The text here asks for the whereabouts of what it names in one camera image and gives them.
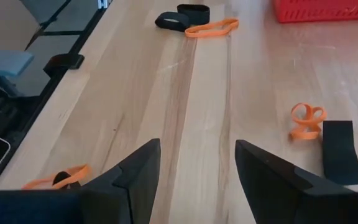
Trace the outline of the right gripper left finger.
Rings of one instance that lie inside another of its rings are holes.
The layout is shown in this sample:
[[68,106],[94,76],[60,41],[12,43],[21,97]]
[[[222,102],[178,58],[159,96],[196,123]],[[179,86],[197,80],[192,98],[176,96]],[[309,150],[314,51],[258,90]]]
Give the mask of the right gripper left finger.
[[148,223],[160,173],[151,139],[87,184],[65,190],[0,190],[0,223]]

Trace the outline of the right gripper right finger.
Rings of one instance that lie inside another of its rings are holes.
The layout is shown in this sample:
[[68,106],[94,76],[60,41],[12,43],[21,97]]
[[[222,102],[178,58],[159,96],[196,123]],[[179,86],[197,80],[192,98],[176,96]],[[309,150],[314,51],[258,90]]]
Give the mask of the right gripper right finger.
[[356,223],[358,192],[237,140],[239,179],[257,223]]

